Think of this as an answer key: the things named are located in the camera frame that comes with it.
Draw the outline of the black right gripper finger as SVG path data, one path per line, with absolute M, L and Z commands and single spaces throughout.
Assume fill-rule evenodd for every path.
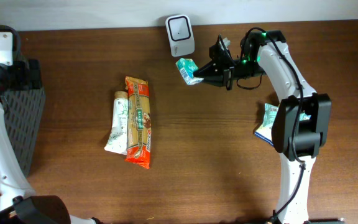
M 224 86 L 222 76 L 204 77 L 202 83 L 222 87 Z
M 203 67 L 193 72 L 193 76 L 197 78 L 208 78 L 215 76 L 216 64 L 213 61 L 208 62 Z

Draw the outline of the small teal tissue pack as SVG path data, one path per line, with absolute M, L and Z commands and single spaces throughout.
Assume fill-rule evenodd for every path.
M 203 81 L 202 78 L 194 76 L 193 73 L 198 70 L 198 67 L 192 59 L 181 58 L 175 63 L 175 65 L 187 85 L 195 85 Z

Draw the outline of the teal wet wipes pouch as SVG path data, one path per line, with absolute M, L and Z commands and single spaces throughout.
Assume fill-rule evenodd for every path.
M 264 104 L 264 119 L 259 129 L 272 129 L 273 123 L 278 113 L 278 107 L 271 104 Z

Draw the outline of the orange spaghetti package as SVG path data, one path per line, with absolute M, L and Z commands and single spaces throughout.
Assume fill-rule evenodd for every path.
M 150 93 L 146 80 L 126 77 L 128 93 L 126 161 L 150 169 L 152 122 Z

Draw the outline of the white tube with cork cap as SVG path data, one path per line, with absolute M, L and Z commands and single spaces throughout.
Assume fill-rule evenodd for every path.
M 127 125 L 129 114 L 129 100 L 126 91 L 114 93 L 112 126 L 105 151 L 126 155 L 127 154 Z

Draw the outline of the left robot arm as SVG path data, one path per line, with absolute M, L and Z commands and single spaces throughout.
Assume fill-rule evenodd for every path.
M 0 25 L 0 223 L 99 223 L 70 215 L 56 195 L 27 180 L 45 104 L 40 64 L 21 52 L 15 29 Z

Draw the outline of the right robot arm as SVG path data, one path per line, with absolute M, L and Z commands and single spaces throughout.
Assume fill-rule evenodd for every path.
M 279 100 L 272 144 L 280 157 L 280 195 L 267 223 L 309 223 L 308 191 L 313 165 L 326 143 L 332 102 L 305 80 L 279 30 L 253 27 L 234 59 L 222 36 L 209 48 L 211 61 L 194 72 L 203 83 L 231 90 L 233 83 L 266 75 Z

